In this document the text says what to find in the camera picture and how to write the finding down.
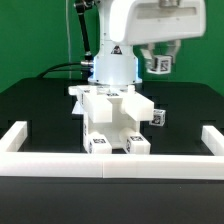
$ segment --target green backdrop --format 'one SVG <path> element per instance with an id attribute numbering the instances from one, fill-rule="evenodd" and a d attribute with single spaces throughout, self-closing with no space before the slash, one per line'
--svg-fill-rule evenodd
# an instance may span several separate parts
<path id="1" fill-rule="evenodd" d="M 78 18 L 69 2 L 72 59 L 83 56 Z M 224 1 L 206 0 L 207 30 L 202 38 L 182 41 L 173 72 L 155 76 L 140 72 L 144 80 L 199 82 L 224 95 Z M 68 61 L 65 0 L 1 0 L 0 2 L 0 92 L 26 77 L 34 77 L 46 68 Z M 86 13 L 90 45 L 98 51 L 97 10 Z M 49 77 L 68 77 L 68 73 Z M 80 78 L 73 73 L 73 78 Z"/>

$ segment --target white 3d-printed part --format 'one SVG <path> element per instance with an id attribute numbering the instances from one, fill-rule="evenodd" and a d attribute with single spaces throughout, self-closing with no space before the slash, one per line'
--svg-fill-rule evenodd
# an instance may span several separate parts
<path id="1" fill-rule="evenodd" d="M 15 122 L 0 140 L 0 152 L 17 152 L 26 138 L 27 122 Z"/>

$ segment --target black cable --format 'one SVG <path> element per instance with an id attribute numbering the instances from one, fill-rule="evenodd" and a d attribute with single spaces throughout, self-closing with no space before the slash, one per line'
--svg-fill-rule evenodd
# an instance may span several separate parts
<path id="1" fill-rule="evenodd" d="M 43 78 L 48 72 L 54 70 L 54 69 L 57 69 L 57 68 L 62 68 L 62 67 L 67 67 L 67 66 L 72 66 L 72 65 L 81 65 L 80 62 L 68 62 L 68 63 L 63 63 L 63 64 L 59 64 L 59 65 L 55 65 L 55 66 L 52 66 L 50 68 L 48 68 L 47 70 L 45 70 L 44 72 L 41 72 L 37 78 L 38 79 L 41 79 Z"/>
<path id="2" fill-rule="evenodd" d="M 89 71 L 89 69 L 57 69 L 57 70 L 51 70 L 49 72 L 70 72 L 70 71 Z"/>

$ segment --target stacked blocks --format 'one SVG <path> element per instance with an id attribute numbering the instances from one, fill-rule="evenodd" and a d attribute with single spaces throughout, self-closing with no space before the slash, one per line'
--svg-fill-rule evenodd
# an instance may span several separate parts
<path id="1" fill-rule="evenodd" d="M 69 93 L 77 96 L 84 110 L 83 145 L 88 153 L 111 153 L 112 149 L 123 148 L 126 153 L 149 154 L 150 143 L 139 130 L 141 121 L 153 119 L 154 103 L 136 93 L 133 85 L 76 86 L 70 87 Z M 122 140 L 126 128 L 130 135 Z M 128 141 L 131 147 L 127 150 Z"/>

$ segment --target black tabletop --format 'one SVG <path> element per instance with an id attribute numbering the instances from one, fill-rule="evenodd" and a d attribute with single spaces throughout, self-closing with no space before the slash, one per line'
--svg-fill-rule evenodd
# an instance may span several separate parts
<path id="1" fill-rule="evenodd" d="M 82 116 L 68 86 L 23 79 L 0 94 L 0 135 L 28 121 L 20 152 L 85 153 Z M 196 83 L 145 82 L 138 92 L 166 110 L 163 127 L 142 122 L 152 154 L 208 155 L 203 125 L 224 133 L 224 97 Z M 0 223 L 223 223 L 224 183 L 206 180 L 0 177 Z"/>

